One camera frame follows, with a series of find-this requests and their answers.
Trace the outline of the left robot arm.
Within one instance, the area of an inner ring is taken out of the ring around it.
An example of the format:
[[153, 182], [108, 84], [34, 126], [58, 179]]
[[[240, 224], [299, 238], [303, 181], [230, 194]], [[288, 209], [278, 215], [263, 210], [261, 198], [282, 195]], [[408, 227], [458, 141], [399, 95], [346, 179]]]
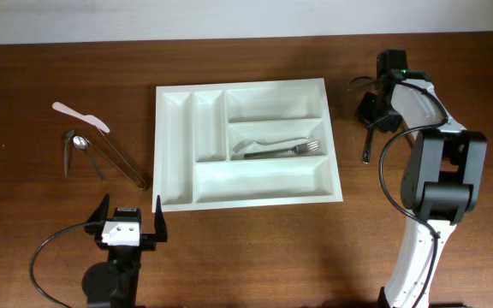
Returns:
[[168, 240], [161, 200], [156, 199], [153, 234], [141, 232], [140, 209], [118, 207], [114, 216], [108, 217], [109, 204], [106, 194], [86, 220], [85, 232], [108, 257], [86, 271], [81, 287], [89, 307], [135, 307], [141, 255], [154, 252], [158, 243]]

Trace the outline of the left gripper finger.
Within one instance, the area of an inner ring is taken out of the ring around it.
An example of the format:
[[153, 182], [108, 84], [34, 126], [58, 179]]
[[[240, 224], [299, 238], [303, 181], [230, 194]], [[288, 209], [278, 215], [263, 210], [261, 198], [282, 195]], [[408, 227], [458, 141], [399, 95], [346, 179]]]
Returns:
[[108, 217], [110, 195], [106, 193], [96, 210], [86, 220], [87, 222], [104, 222]]
[[168, 230], [166, 221], [163, 216], [161, 197], [157, 195], [156, 198], [156, 210], [154, 215], [154, 229], [156, 242], [167, 242], [168, 241]]

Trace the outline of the large steel fork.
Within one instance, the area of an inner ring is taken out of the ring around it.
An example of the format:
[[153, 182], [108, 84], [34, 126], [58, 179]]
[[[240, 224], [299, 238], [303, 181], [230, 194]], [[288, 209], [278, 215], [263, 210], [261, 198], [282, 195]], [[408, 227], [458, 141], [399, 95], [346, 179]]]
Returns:
[[290, 148], [284, 148], [284, 149], [278, 149], [278, 150], [272, 150], [272, 151], [261, 151], [261, 152], [254, 152], [254, 153], [247, 153], [244, 155], [245, 159], [250, 159], [250, 158], [261, 158], [261, 157], [268, 157], [268, 156], [274, 156], [278, 154], [283, 154], [283, 153], [293, 153], [295, 155], [303, 155], [306, 154], [307, 152], [310, 151], [316, 151], [320, 148], [320, 143], [318, 141], [310, 141], [306, 142], [303, 144], [295, 145]]

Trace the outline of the large steel spoon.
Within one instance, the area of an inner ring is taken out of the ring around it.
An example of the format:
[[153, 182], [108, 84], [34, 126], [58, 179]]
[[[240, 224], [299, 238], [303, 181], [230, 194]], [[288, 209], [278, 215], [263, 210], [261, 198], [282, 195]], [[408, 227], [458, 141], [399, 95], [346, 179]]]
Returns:
[[364, 148], [361, 154], [361, 162], [368, 164], [371, 161], [371, 144], [373, 140], [374, 129], [368, 128], [366, 130]]

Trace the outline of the steel spoon bowl down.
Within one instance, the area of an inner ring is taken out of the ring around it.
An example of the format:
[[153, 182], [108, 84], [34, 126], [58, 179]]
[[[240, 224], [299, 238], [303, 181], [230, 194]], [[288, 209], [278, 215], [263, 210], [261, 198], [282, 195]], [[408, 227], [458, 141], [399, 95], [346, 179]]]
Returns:
[[412, 133], [407, 133], [404, 135], [409, 147], [412, 149], [413, 148], [413, 145], [414, 145], [414, 142], [415, 142], [415, 138], [413, 137], [413, 134]]

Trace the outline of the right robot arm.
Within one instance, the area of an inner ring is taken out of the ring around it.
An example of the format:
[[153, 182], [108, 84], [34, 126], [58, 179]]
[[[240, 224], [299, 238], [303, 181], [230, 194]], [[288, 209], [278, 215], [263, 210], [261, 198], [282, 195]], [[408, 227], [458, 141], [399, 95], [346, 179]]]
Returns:
[[382, 168], [390, 147], [409, 138], [412, 152], [395, 200], [378, 173], [387, 200], [406, 217], [395, 269], [377, 299], [379, 307], [427, 307], [429, 292], [450, 235], [473, 211], [487, 151], [486, 137], [459, 124], [437, 98], [431, 77], [411, 70], [403, 50], [377, 56], [376, 77], [364, 77], [368, 92], [356, 117], [367, 132], [363, 163], [371, 159], [376, 131], [393, 133], [378, 159]]

